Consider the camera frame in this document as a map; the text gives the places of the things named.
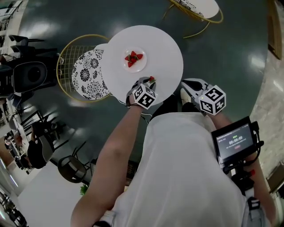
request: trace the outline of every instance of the red strawberry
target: red strawberry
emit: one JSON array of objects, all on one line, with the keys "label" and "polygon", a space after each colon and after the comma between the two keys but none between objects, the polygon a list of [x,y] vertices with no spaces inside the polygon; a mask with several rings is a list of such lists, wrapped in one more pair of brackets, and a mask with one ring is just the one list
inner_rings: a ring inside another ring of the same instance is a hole
[{"label": "red strawberry", "polygon": [[137,58],[140,60],[141,58],[143,58],[143,54],[138,54]]},{"label": "red strawberry", "polygon": [[132,62],[128,62],[128,68],[130,68],[131,66],[133,66],[134,63]]},{"label": "red strawberry", "polygon": [[136,53],[133,51],[133,52],[131,52],[131,57],[134,57],[136,55]]},{"label": "red strawberry", "polygon": [[136,58],[131,58],[131,60],[130,60],[132,63],[135,63],[135,62],[137,62],[137,59]]}]

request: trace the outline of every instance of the floral pattern cushion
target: floral pattern cushion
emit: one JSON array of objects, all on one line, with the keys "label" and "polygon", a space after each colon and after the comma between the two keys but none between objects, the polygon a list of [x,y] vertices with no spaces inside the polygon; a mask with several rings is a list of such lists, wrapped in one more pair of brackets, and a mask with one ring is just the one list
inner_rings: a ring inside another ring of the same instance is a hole
[{"label": "floral pattern cushion", "polygon": [[102,55],[103,50],[87,51],[79,57],[72,69],[75,90],[90,100],[97,100],[110,94],[102,77]]}]

